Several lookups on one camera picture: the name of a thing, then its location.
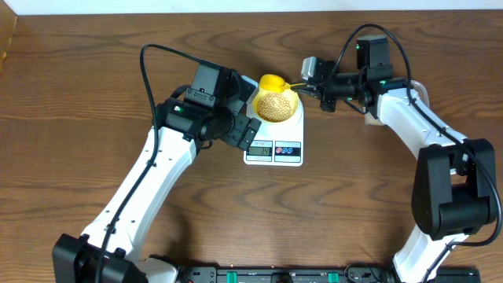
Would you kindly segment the yellow plastic measuring scoop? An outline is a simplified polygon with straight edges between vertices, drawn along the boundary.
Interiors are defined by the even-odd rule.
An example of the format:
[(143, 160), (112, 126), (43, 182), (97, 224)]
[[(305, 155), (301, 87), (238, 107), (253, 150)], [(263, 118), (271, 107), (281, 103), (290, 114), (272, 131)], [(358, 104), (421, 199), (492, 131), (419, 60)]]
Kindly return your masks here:
[(289, 84), (278, 75), (265, 74), (259, 80), (259, 87), (274, 93), (282, 93), (285, 90), (290, 90), (294, 86), (305, 86), (305, 83)]

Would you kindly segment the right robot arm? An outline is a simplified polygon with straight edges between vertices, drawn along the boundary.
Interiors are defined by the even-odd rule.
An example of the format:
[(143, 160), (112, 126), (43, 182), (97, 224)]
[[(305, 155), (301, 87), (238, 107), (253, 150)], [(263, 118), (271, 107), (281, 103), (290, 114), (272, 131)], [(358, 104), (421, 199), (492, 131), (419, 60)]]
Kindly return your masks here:
[(494, 147), (453, 130), (420, 99), (410, 78), (395, 76), (388, 41), (385, 35), (358, 38), (354, 73), (342, 73), (335, 61), (304, 59), (297, 90), (317, 98), (326, 112), (342, 101), (391, 128), (417, 160), (411, 198), (415, 227), (381, 280), (449, 282), (452, 278), (438, 268), (454, 248), (468, 247), (468, 237), (485, 225), (495, 227), (482, 246), (501, 231)]

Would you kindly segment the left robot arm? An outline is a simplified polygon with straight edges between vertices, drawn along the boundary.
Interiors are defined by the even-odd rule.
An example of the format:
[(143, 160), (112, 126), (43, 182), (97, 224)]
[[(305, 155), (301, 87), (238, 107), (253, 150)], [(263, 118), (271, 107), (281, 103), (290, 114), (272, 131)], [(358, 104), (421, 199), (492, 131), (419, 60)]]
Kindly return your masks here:
[(243, 107), (259, 85), (237, 71), (201, 61), (193, 83), (153, 108), (152, 129), (136, 163), (80, 237), (62, 234), (52, 251), (58, 282), (175, 282), (168, 261), (140, 258), (168, 193), (202, 149), (215, 140), (246, 151), (260, 127)]

